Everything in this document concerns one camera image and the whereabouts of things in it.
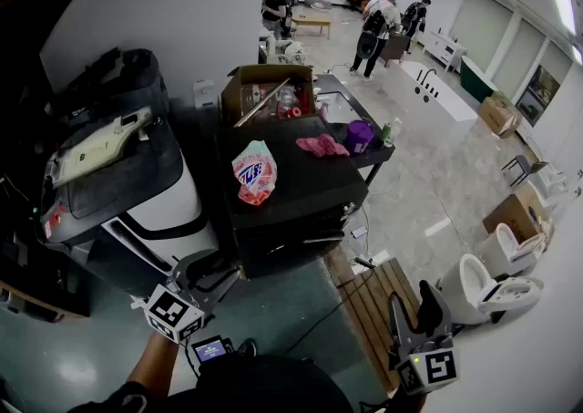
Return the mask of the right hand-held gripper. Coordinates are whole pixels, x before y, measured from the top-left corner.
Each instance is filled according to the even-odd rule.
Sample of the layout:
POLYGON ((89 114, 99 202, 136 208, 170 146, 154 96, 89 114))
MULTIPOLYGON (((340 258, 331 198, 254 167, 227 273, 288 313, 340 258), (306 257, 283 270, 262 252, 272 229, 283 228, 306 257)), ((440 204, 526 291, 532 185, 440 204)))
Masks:
POLYGON ((457 351, 453 336, 449 334, 450 309, 441 292, 426 280, 420 281, 419 290, 422 297, 418 310, 420 335, 411 335, 408 314, 400 296, 391 293, 389 297, 389 325, 398 345, 389 355, 389 369, 396 371, 409 396, 430 393, 458 379, 457 351))

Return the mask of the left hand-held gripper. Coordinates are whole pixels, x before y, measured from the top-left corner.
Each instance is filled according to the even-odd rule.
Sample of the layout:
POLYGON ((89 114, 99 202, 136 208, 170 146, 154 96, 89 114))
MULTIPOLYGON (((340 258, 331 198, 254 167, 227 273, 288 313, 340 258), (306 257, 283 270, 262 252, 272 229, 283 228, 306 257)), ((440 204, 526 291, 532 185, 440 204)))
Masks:
POLYGON ((218 250, 202 250, 181 259, 165 285, 158 284, 144 305, 147 323, 174 343, 181 343, 203 328, 213 317, 214 307, 240 278, 240 268, 214 275, 218 250))

